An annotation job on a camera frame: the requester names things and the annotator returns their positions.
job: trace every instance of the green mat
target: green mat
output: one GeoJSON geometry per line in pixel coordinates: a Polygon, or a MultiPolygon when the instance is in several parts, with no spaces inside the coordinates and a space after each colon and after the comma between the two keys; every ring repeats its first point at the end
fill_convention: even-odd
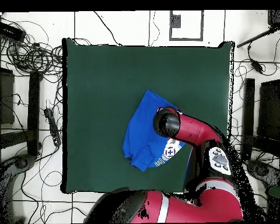
{"type": "Polygon", "coordinates": [[[181,192],[191,148],[186,145],[164,166],[141,172],[123,155],[127,125],[149,89],[226,133],[234,43],[220,48],[117,47],[79,46],[63,39],[62,46],[68,115],[61,190],[181,192]]]}

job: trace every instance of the robot control buttons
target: robot control buttons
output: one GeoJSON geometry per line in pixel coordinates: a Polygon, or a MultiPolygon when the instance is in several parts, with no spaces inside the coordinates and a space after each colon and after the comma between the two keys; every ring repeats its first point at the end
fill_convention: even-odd
{"type": "Polygon", "coordinates": [[[223,174],[231,175],[229,162],[222,149],[217,147],[211,148],[209,150],[209,162],[214,170],[223,174]]]}

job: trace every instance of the black metal frame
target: black metal frame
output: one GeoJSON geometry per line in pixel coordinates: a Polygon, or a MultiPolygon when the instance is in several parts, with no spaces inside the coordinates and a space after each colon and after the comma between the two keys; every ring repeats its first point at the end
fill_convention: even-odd
{"type": "Polygon", "coordinates": [[[246,78],[243,85],[243,118],[240,158],[250,160],[252,148],[261,149],[280,158],[280,141],[253,135],[255,79],[246,78]]]}
{"type": "Polygon", "coordinates": [[[242,46],[245,46],[246,44],[250,44],[250,43],[252,43],[252,42],[254,42],[254,41],[256,41],[256,40],[258,40],[258,39],[260,39],[260,38],[262,38],[262,37],[264,37],[264,36],[266,36],[266,35],[275,33],[275,32],[276,32],[277,30],[279,30],[279,29],[280,29],[280,28],[273,27],[273,28],[271,28],[271,29],[269,29],[269,30],[267,30],[267,31],[265,31],[265,32],[263,32],[263,33],[261,33],[261,34],[255,36],[255,37],[253,37],[253,38],[251,38],[251,39],[249,39],[249,40],[246,40],[246,41],[240,43],[240,44],[237,45],[236,47],[237,47],[237,48],[240,48],[240,47],[242,47],[242,46]]]}
{"type": "Polygon", "coordinates": [[[40,72],[31,72],[29,80],[29,105],[27,131],[10,132],[0,135],[0,149],[27,142],[28,155],[37,156],[39,152],[39,100],[40,81],[43,76],[40,72]]]}

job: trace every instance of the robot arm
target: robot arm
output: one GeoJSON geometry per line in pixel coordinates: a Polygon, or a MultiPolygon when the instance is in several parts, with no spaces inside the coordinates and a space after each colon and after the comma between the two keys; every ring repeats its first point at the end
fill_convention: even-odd
{"type": "Polygon", "coordinates": [[[219,134],[207,123],[171,107],[159,108],[155,131],[193,147],[184,180],[184,199],[160,191],[119,190],[105,194],[85,223],[191,223],[243,219],[233,173],[219,134]],[[195,203],[187,202],[187,196],[195,203]]]}

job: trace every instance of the blue t-shirt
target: blue t-shirt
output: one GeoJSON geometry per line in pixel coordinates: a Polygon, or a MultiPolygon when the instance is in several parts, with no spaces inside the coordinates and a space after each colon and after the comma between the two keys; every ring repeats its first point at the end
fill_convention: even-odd
{"type": "Polygon", "coordinates": [[[172,158],[184,143],[158,135],[153,129],[153,118],[158,107],[177,107],[147,90],[139,107],[128,124],[124,138],[124,157],[131,158],[131,165],[141,171],[158,167],[172,158]]]}

